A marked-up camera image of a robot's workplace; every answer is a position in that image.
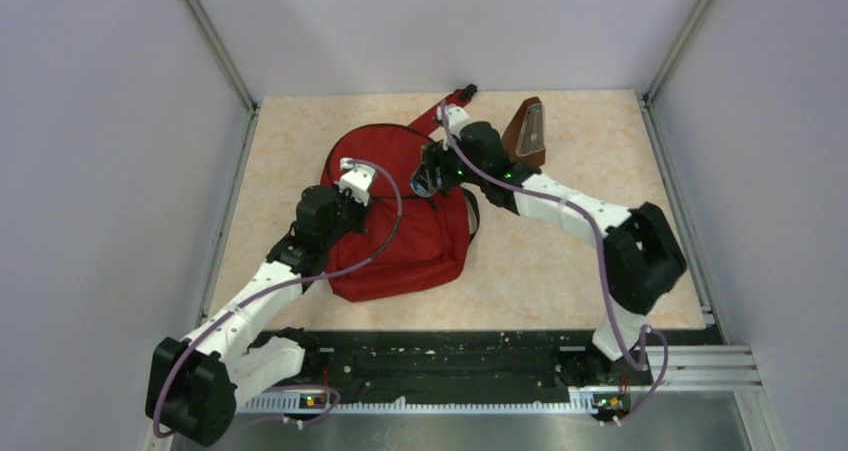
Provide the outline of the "red student backpack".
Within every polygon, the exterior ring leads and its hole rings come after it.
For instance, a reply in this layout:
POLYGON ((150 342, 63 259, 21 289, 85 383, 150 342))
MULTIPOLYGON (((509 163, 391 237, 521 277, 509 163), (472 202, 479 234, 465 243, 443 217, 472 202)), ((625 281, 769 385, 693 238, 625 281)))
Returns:
POLYGON ((331 148, 323 185, 341 177, 344 158, 387 172, 369 189, 364 233, 344 236, 330 251, 327 272, 335 295, 350 302, 388 298, 436 288, 462 273, 480 221, 477 198, 464 188, 421 197, 410 186, 421 149, 439 127, 436 114, 431 107, 407 125, 363 125, 331 148))

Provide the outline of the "round blue patterned tin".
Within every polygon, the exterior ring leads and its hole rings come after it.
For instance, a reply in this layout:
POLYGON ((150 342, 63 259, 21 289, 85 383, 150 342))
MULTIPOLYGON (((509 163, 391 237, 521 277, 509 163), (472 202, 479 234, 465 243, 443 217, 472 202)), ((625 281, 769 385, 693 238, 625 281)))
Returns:
POLYGON ((432 195, 432 189, 428 178, 416 173, 410 180, 412 191, 420 197, 427 198, 432 195))

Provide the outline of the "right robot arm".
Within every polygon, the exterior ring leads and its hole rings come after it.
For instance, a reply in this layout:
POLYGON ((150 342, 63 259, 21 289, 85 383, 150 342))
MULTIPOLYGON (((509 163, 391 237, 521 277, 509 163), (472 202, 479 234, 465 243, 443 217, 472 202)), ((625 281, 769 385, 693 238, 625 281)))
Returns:
POLYGON ((422 197, 462 184, 479 187, 496 207, 555 225, 595 249, 606 317, 593 334, 587 371, 600 383, 612 383, 627 363, 642 369, 644 360, 631 351, 645 342, 648 314, 688 268, 664 212, 650 202, 627 207, 600 201, 538 167, 512 161, 485 121, 424 146, 410 181, 422 197))

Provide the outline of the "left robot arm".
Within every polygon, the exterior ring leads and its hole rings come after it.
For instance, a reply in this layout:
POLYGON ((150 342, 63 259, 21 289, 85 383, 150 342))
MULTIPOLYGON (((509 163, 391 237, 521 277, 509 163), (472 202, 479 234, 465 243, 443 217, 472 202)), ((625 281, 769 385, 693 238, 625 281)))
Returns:
POLYGON ((291 337, 256 340, 272 317, 325 278, 330 249, 363 230, 369 204, 366 184, 307 188, 289 231, 237 295, 186 336, 156 346, 145 403, 155 437, 178 434, 211 446, 236 412, 272 385, 317 378, 321 359, 306 345, 291 337))

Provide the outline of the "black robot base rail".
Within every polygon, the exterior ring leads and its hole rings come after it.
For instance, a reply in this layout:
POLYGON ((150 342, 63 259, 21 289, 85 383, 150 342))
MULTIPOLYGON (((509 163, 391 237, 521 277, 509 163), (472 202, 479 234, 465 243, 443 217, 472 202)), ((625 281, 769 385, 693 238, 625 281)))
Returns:
POLYGON ((324 385, 344 404, 563 404, 591 386, 633 390, 651 385, 667 353, 636 371, 608 363, 588 330, 264 331, 305 345, 301 371, 274 386, 324 385))

